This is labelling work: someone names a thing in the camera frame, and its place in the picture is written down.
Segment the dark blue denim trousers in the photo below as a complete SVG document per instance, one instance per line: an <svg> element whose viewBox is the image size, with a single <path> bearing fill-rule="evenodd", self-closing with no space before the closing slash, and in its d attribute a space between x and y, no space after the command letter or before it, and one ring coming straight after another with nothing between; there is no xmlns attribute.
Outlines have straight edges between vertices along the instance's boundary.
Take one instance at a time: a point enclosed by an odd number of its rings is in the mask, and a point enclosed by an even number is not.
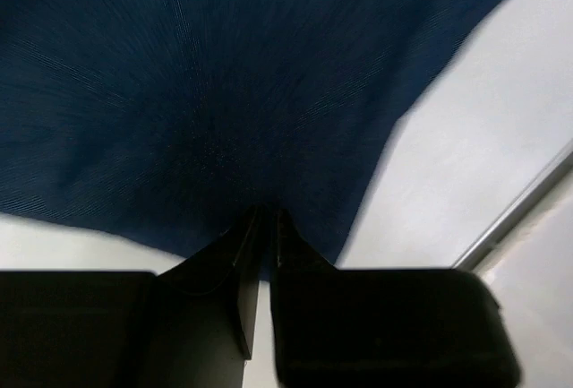
<svg viewBox="0 0 573 388"><path fill-rule="evenodd" d="M338 259L503 0L1 0L1 210L190 256L254 204Z"/></svg>

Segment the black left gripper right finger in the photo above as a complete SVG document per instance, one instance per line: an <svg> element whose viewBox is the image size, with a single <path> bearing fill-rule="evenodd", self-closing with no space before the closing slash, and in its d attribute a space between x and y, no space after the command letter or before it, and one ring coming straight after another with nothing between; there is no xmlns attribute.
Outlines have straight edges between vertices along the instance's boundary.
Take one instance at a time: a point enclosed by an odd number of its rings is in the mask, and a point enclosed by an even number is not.
<svg viewBox="0 0 573 388"><path fill-rule="evenodd" d="M277 216L270 306L283 387L515 387L500 305L457 269L342 270Z"/></svg>

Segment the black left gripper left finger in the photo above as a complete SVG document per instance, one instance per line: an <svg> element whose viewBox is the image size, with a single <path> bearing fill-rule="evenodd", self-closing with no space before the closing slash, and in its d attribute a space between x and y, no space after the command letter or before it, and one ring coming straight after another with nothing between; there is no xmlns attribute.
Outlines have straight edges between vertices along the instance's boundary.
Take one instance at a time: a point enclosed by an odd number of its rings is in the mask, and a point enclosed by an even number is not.
<svg viewBox="0 0 573 388"><path fill-rule="evenodd" d="M239 387L252 357L261 210L162 274L4 271L4 387Z"/></svg>

